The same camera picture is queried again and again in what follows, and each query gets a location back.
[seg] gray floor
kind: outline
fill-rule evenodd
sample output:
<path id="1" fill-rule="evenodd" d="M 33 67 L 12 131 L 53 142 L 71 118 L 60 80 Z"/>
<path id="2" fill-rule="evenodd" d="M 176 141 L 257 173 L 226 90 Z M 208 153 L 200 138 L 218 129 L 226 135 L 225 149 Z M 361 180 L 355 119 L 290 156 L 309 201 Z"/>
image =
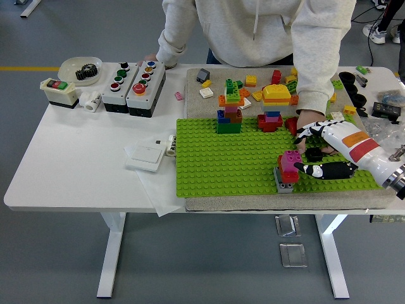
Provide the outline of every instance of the gray floor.
<path id="1" fill-rule="evenodd" d="M 354 15 L 371 5 L 359 0 Z M 75 56 L 137 61 L 157 51 L 164 26 L 156 0 L 42 0 L 22 19 L 24 9 L 0 1 L 1 66 L 58 67 Z M 344 38 L 340 65 L 371 63 L 362 27 L 353 23 Z M 181 62 L 204 63 L 207 48 L 197 25 Z M 397 71 L 397 44 L 371 50 L 375 66 Z M 2 197 L 47 107 L 39 82 L 48 77 L 56 73 L 0 72 Z M 0 204 L 0 303 L 335 303 L 314 217 L 299 220 L 303 237 L 285 240 L 273 215 L 130 214 L 113 298 L 100 300 L 108 228 L 99 214 L 12 212 Z M 335 231 L 346 302 L 403 303 L 404 232 L 405 225 L 369 224 L 367 216 L 350 216 Z M 308 268 L 282 267 L 278 245 L 292 241 L 304 244 Z"/>

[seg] yellow floor line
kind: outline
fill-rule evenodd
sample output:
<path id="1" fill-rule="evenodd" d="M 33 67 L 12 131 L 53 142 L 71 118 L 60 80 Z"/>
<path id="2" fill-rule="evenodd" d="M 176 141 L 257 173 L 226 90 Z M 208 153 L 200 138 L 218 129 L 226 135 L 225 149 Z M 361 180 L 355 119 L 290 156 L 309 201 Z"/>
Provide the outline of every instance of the yellow floor line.
<path id="1" fill-rule="evenodd" d="M 0 71 L 57 72 L 56 66 L 0 66 Z"/>

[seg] red stripe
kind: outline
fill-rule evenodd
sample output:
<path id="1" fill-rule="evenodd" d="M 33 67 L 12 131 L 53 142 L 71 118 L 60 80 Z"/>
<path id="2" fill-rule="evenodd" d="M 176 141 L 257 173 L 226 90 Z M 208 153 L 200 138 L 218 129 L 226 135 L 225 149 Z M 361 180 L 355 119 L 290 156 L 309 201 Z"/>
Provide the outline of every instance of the red stripe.
<path id="1" fill-rule="evenodd" d="M 356 146 L 352 151 L 350 151 L 349 154 L 353 161 L 357 163 L 365 154 L 377 147 L 379 147 L 379 145 L 374 140 L 369 138 Z"/>

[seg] robotic hand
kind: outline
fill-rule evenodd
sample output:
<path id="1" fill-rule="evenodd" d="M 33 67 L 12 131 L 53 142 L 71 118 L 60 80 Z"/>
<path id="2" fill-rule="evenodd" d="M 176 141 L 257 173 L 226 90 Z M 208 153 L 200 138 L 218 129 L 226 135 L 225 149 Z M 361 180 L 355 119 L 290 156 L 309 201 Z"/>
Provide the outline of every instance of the robotic hand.
<path id="1" fill-rule="evenodd" d="M 401 200 L 405 197 L 405 164 L 398 163 L 366 133 L 349 122 L 327 120 L 305 125 L 294 144 L 313 134 L 321 136 L 327 143 L 350 162 L 304 165 L 295 163 L 300 171 L 319 179 L 346 179 L 354 175 L 357 168 L 370 171 L 377 184 L 391 187 Z"/>

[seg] gray felt mat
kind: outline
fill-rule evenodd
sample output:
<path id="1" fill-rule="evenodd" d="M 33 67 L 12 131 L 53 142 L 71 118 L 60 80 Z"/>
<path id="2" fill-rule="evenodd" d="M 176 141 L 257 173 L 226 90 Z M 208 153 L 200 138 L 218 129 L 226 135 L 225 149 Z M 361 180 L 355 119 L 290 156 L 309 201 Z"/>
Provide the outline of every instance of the gray felt mat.
<path id="1" fill-rule="evenodd" d="M 185 117 L 187 118 L 216 118 L 218 107 L 218 96 L 224 93 L 226 79 L 245 82 L 246 75 L 257 76 L 257 86 L 247 87 L 248 91 L 256 92 L 271 82 L 273 71 L 280 70 L 283 78 L 290 75 L 290 66 L 269 67 L 269 68 L 218 68 L 209 66 L 211 90 L 214 92 L 212 98 L 204 99 L 199 90 L 202 88 L 196 77 L 199 69 L 190 69 L 187 72 L 185 86 Z M 335 75 L 332 80 L 339 80 Z M 335 90 L 337 101 L 331 104 L 327 114 L 333 111 L 343 111 L 345 105 L 352 105 L 346 91 Z M 256 117 L 262 114 L 261 103 L 252 96 L 248 97 L 252 103 L 250 108 L 242 110 L 244 117 Z M 286 107 L 281 112 L 282 116 L 294 116 L 295 107 Z M 364 130 L 360 118 L 354 117 L 356 125 Z M 272 195 L 251 195 L 251 196 L 214 196 L 202 198 L 186 198 L 186 210 L 190 212 L 203 211 L 232 211 L 232 210 L 350 210 L 350 209 L 383 209 L 393 200 L 394 191 L 384 189 L 372 191 L 346 191 L 330 193 L 302 193 L 302 194 L 272 194 Z"/>

